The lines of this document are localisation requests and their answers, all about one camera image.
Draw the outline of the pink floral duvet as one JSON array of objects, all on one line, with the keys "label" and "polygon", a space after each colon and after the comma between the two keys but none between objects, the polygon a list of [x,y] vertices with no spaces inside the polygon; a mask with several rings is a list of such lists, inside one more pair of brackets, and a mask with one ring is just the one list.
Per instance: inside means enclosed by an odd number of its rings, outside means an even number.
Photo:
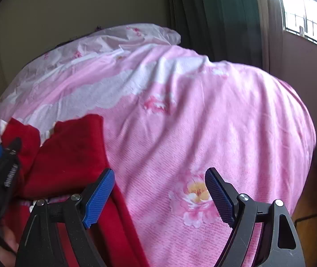
[{"label": "pink floral duvet", "polygon": [[0,98],[0,125],[93,117],[79,134],[106,154],[151,266],[213,266],[229,235],[204,184],[214,167],[256,201],[293,212],[316,143],[308,109],[261,69],[180,47],[154,24],[116,26],[57,47],[22,68]]}]

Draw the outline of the green curtain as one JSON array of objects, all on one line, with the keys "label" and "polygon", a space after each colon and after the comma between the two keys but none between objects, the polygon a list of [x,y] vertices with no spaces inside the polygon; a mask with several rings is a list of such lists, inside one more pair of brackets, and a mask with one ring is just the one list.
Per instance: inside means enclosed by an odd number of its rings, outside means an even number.
[{"label": "green curtain", "polygon": [[181,46],[206,55],[261,68],[262,36],[257,0],[168,0],[169,26]]}]

